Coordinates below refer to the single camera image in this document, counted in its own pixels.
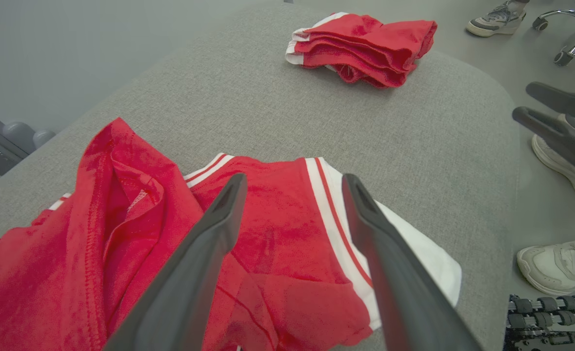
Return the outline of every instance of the gray sneaker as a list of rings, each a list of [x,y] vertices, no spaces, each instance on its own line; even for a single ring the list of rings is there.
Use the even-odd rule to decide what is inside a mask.
[[[526,11],[513,12],[508,7],[508,2],[505,2],[485,16],[471,20],[466,29],[481,37],[490,37],[493,34],[511,35],[525,17]]]

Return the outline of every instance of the gray upholstered surface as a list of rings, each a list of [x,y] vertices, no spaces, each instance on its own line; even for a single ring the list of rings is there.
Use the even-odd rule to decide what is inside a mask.
[[[218,152],[323,156],[461,264],[458,311],[486,349],[500,350],[519,149],[512,100],[486,74],[436,52],[405,86],[385,91],[285,62],[290,33],[325,15],[251,8],[165,58],[0,179],[0,236],[73,190],[82,150],[117,116],[183,173]],[[382,345],[375,333],[358,348]]]

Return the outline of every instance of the red jersey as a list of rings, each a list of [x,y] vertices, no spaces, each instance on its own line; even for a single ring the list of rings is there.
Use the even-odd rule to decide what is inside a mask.
[[[248,194],[203,349],[325,350],[370,335],[380,317],[339,172],[322,158],[220,154],[184,177],[118,118],[87,147],[75,193],[0,238],[0,350],[102,349],[235,173]],[[458,264],[381,208],[455,303]]]

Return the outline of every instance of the white sneaker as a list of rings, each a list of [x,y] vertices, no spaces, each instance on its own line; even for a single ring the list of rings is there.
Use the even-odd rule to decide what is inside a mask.
[[[573,190],[575,190],[575,166],[551,149],[545,140],[536,134],[532,137],[532,151],[535,152],[536,157],[545,166],[564,175],[573,185]]]
[[[526,11],[511,11],[508,2],[505,2],[485,16],[471,20],[466,29],[481,37],[490,37],[493,34],[511,35],[525,17]]]
[[[517,253],[517,265],[542,293],[567,295],[575,291],[575,241],[527,247]]]

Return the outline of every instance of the white stripe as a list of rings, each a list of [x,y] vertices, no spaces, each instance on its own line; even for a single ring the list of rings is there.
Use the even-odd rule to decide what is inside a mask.
[[[216,162],[216,160],[218,160],[218,158],[223,155],[223,154],[219,154],[218,157],[215,157],[212,162],[209,164],[209,166],[211,166],[214,162]],[[213,173],[216,173],[216,171],[218,171],[218,169],[220,169],[222,166],[224,166],[225,164],[227,164],[227,162],[229,162],[234,156],[231,155],[226,155],[222,158],[222,160],[220,160],[220,162],[218,162],[214,167],[211,168],[207,168],[205,167],[205,169],[207,169],[207,171],[205,173],[203,173],[203,175],[201,175],[198,178],[194,178],[194,180],[192,180],[191,182],[187,182],[187,187],[193,187],[196,184],[203,182],[203,180],[207,179],[207,177],[211,176]]]
[[[62,206],[62,204],[64,204],[64,200],[57,200],[53,205],[51,205],[51,207],[49,207],[49,209],[51,211],[55,211],[55,210],[59,209],[59,207]]]
[[[341,266],[343,273],[352,282],[352,286],[355,289],[355,293],[357,294],[357,296],[359,296],[359,298],[361,298],[363,304],[365,304],[365,307],[368,310],[368,313],[370,315],[370,328],[372,330],[377,329],[380,327],[381,322],[380,322],[380,316],[378,314],[378,305],[376,304],[374,289],[372,289],[372,287],[370,287],[370,285],[365,281],[365,278],[363,278],[363,276],[357,269],[356,265],[352,261],[352,258],[348,253],[348,249],[346,249],[345,245],[343,244],[341,234],[339,233],[339,229],[337,228],[335,219],[333,218],[333,214],[331,213],[330,210],[330,204],[328,204],[326,192],[324,190],[324,185],[322,184],[320,173],[318,172],[316,159],[306,158],[305,162],[307,164],[309,179],[311,180],[311,186],[314,191],[314,196],[316,198],[318,209],[320,210],[322,222],[324,223],[324,227],[328,234],[328,240],[330,241],[331,247],[333,248],[335,256],[337,257],[337,261],[339,262],[339,265]],[[326,163],[322,158],[320,158],[320,162],[324,167]],[[330,181],[331,180],[327,176],[327,182],[329,183],[329,187],[330,187]],[[339,210],[340,209],[336,207],[338,215],[340,215],[341,212],[345,213],[345,209],[341,211]],[[361,258],[363,258],[364,264],[361,264],[361,266],[366,272],[369,272],[367,266],[367,260],[365,260],[363,255],[361,255],[361,253],[359,253],[359,251],[354,247],[354,245],[352,245],[352,240],[350,238],[349,231],[344,229],[344,233],[346,233],[348,242],[352,247],[352,251],[357,256],[359,262],[361,262]]]
[[[345,15],[347,15],[347,13],[334,13],[334,14],[324,18],[323,20],[317,22],[311,28],[319,27],[325,23],[331,22],[332,20],[336,20],[336,19],[341,18]],[[287,44],[287,50],[285,51],[285,60],[287,62],[289,62],[290,64],[303,65],[305,63],[305,57],[301,54],[296,54],[296,44],[299,41],[309,41],[311,34],[305,33],[305,31],[307,31],[311,28],[300,28],[300,29],[295,30],[292,33],[292,40],[289,42],[289,44]]]
[[[343,204],[343,193],[341,192],[341,178],[343,175],[332,166],[320,159],[324,174],[326,175],[328,187],[331,191],[331,197],[337,211],[341,226],[348,234],[348,217]],[[396,227],[398,233],[405,239],[406,244],[411,247],[421,264],[430,277],[435,281],[443,295],[448,298],[452,305],[456,305],[461,293],[461,265],[458,264],[448,253],[439,245],[435,244],[429,237],[414,226],[406,222],[403,218],[388,209],[387,206],[376,202],[383,215],[387,220]],[[357,249],[352,246],[352,251],[357,256],[361,266],[368,272],[367,265],[363,265],[361,258],[365,258]]]
[[[60,198],[60,200],[57,200],[53,205],[51,205],[51,207],[49,207],[49,209],[51,211],[55,211],[55,210],[59,209],[59,207],[62,206],[62,204],[64,204],[64,200],[66,200],[69,197],[71,197],[71,193],[66,193],[66,194],[62,195],[62,198]]]
[[[190,174],[188,174],[188,175],[184,175],[184,176],[183,176],[183,179],[188,180],[189,178],[192,178],[192,177],[196,176],[198,173],[201,173],[201,172],[205,171],[205,169],[208,169],[209,167],[211,167],[211,165],[214,164],[214,162],[216,162],[216,161],[218,160],[218,158],[220,158],[220,156],[222,156],[223,154],[224,154],[224,153],[218,154],[218,156],[214,157],[214,159],[211,160],[211,162],[209,162],[209,163],[207,164],[207,166],[205,166],[205,167],[199,169],[198,171],[193,171],[192,173],[190,173]]]

